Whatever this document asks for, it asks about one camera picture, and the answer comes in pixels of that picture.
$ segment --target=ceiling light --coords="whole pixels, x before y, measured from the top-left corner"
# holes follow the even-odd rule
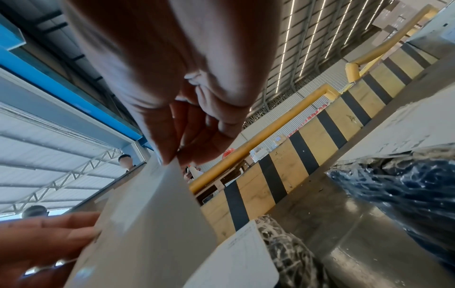
[[[346,45],[347,41],[349,40],[349,37],[351,37],[351,34],[352,34],[352,32],[354,31],[354,28],[355,28],[355,26],[357,25],[357,22],[359,21],[360,16],[361,16],[362,13],[364,12],[365,7],[366,7],[366,4],[368,3],[368,1],[369,1],[369,0],[366,0],[366,1],[365,1],[365,4],[364,4],[364,6],[362,7],[362,10],[360,10],[359,16],[357,16],[357,19],[355,20],[354,25],[353,25],[352,28],[351,28],[351,31],[349,31],[349,35],[347,36],[344,45]]]
[[[337,31],[335,32],[335,35],[333,36],[332,43],[330,43],[330,46],[328,47],[328,51],[327,51],[327,54],[326,54],[326,56],[324,57],[324,59],[327,59],[327,56],[328,56],[328,54],[330,53],[330,50],[332,49],[333,42],[335,42],[335,39],[337,38],[338,32],[340,32],[341,25],[342,25],[343,22],[345,21],[346,14],[347,14],[347,12],[348,12],[348,10],[349,10],[349,6],[351,6],[351,3],[352,3],[352,0],[349,1],[349,4],[348,4],[347,7],[346,7],[345,13],[343,14],[343,17],[341,18],[340,25],[338,25]]]
[[[374,17],[376,16],[376,13],[378,13],[378,10],[379,10],[379,8],[381,7],[381,5],[382,5],[383,2],[384,2],[384,0],[381,0],[381,2],[380,2],[379,5],[378,5],[378,8],[376,8],[376,11],[374,12],[373,16],[371,17],[370,22],[368,22],[368,25],[365,27],[365,30],[367,30],[368,27],[370,26],[371,22],[373,22],[373,19],[374,19]]]
[[[286,53],[286,46],[288,45],[289,29],[291,29],[292,12],[294,11],[294,3],[295,3],[295,0],[292,0],[291,11],[289,13],[288,29],[286,30],[286,39],[284,40],[283,57],[281,57],[280,72],[278,73],[278,81],[276,82],[276,91],[275,91],[275,93],[278,93],[278,88],[280,88],[281,72],[283,71],[284,55]]]
[[[313,35],[311,35],[311,40],[309,41],[308,50],[307,50],[307,53],[306,53],[306,55],[305,55],[305,60],[303,60],[302,69],[300,70],[299,77],[302,76],[303,68],[305,68],[305,64],[306,64],[307,59],[308,59],[308,54],[309,54],[309,52],[310,52],[310,50],[311,50],[311,44],[313,44],[314,35],[316,34],[316,32],[317,32],[317,30],[318,30],[319,21],[321,20],[322,11],[324,10],[325,4],[326,4],[326,0],[324,0],[324,2],[322,2],[322,8],[321,8],[321,11],[319,12],[318,20],[316,21],[316,26],[314,27]]]

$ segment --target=black stripe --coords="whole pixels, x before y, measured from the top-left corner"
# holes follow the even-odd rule
[[[398,77],[398,79],[403,82],[403,84],[408,85],[412,82],[411,77],[409,77],[392,59],[387,58],[383,61],[384,65]]]
[[[234,228],[238,231],[240,228],[245,226],[250,219],[248,218],[245,204],[243,203],[242,196],[240,195],[237,181],[232,182],[224,188],[224,194],[226,195],[227,205],[229,206],[229,211],[231,212]]]
[[[351,95],[349,91],[344,92],[341,94],[341,98],[345,101],[346,105],[349,109],[352,110],[354,115],[359,119],[360,123],[365,126],[368,122],[370,122],[370,116],[365,112],[365,110],[361,107],[359,102]]]
[[[299,155],[300,160],[305,166],[308,174],[311,175],[311,173],[319,168],[319,164],[314,158],[313,153],[311,153],[311,150],[308,148],[307,143],[305,143],[305,140],[299,132],[292,134],[289,139],[291,140],[291,143]]]
[[[273,164],[270,154],[267,154],[264,158],[259,160],[259,166],[261,166],[262,174],[264,175],[273,199],[277,204],[288,193],[286,192],[286,188],[284,188],[283,182],[281,181],[280,174],[276,171],[275,164]]]
[[[335,122],[333,122],[332,118],[328,115],[327,111],[322,110],[319,112],[317,118],[327,133],[330,135],[338,149],[347,143],[347,140],[344,137],[343,133],[341,133],[340,129],[338,129]]]
[[[403,46],[401,46],[401,49],[406,54],[411,56],[411,58],[414,59],[414,61],[416,61],[423,68],[428,68],[431,66],[431,63],[422,57],[422,55],[420,55],[416,50],[414,50],[411,45],[405,43]]]
[[[371,76],[370,73],[365,74],[362,78],[363,81],[373,90],[373,92],[378,95],[384,104],[389,104],[392,101],[392,96],[390,96],[387,91],[376,81],[376,79]]]

